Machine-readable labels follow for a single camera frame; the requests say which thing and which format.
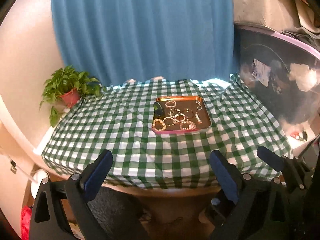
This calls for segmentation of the red floral cushion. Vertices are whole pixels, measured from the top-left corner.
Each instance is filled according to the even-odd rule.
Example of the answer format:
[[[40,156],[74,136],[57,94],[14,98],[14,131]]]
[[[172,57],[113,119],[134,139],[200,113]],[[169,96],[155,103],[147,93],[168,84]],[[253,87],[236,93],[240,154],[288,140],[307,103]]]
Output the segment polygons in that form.
[[[22,240],[29,240],[31,213],[32,207],[26,205],[22,208],[20,220]]]

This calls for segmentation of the black green smartwatch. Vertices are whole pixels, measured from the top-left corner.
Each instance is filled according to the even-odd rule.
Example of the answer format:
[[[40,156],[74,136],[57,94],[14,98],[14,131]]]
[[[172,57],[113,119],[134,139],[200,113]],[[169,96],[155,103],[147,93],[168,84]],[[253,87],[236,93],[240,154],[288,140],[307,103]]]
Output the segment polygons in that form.
[[[155,116],[161,118],[164,115],[163,107],[161,106],[161,104],[158,101],[156,101],[153,104],[153,109],[154,109]]]

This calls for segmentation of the green plant in red pot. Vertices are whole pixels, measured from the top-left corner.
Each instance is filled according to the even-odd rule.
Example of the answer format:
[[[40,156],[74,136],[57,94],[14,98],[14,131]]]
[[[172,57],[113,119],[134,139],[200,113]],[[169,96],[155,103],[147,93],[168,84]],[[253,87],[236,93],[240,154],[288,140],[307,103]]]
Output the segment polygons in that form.
[[[83,98],[101,96],[104,89],[105,86],[89,72],[77,71],[72,65],[68,65],[53,72],[44,82],[39,107],[44,103],[51,105],[50,126],[55,127],[64,115],[62,106],[71,109]]]

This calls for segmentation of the clear plastic storage bin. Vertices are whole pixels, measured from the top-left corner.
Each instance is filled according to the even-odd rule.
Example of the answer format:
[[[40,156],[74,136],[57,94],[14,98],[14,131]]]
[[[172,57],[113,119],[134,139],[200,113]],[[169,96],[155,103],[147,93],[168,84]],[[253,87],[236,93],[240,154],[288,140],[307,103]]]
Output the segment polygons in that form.
[[[284,34],[235,26],[239,74],[286,135],[319,134],[319,51]]]

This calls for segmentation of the beige fabric bag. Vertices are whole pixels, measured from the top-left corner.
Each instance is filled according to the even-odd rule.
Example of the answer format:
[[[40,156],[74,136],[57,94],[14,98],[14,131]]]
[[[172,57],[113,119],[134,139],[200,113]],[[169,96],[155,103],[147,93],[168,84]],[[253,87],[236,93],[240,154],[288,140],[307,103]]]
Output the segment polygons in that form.
[[[299,27],[295,0],[233,0],[234,22],[281,33]]]

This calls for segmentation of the green white checkered tablecloth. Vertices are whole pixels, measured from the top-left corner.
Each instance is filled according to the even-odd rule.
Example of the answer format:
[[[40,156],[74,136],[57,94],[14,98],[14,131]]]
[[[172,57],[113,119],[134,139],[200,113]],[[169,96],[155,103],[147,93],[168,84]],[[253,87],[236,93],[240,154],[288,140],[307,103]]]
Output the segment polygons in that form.
[[[211,126],[191,133],[155,133],[153,103],[167,95],[201,96]],[[292,155],[279,122],[233,74],[223,84],[212,79],[150,80],[108,87],[102,96],[81,100],[66,114],[42,158],[56,173],[68,175],[83,171],[103,150],[109,150],[113,166],[108,183],[180,189],[212,185],[209,156],[213,150],[241,172],[272,179],[278,172],[258,158],[259,146],[279,156]]]

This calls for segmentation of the blue curtain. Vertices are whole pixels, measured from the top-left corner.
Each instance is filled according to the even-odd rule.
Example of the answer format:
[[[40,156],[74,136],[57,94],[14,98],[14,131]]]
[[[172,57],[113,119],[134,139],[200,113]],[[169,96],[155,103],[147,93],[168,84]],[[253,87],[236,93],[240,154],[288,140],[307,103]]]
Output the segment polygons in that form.
[[[103,85],[161,76],[227,80],[234,62],[233,0],[51,0],[65,65]]]

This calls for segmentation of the copper tray with pink rim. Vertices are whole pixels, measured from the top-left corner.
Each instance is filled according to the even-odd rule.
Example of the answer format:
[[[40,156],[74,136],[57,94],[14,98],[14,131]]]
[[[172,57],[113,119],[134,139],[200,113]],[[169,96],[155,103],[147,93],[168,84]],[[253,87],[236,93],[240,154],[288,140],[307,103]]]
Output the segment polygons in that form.
[[[164,110],[161,118],[155,116],[153,110],[151,129],[157,134],[200,132],[212,126],[206,104],[200,96],[161,96],[156,101]],[[196,112],[201,124],[196,120]]]

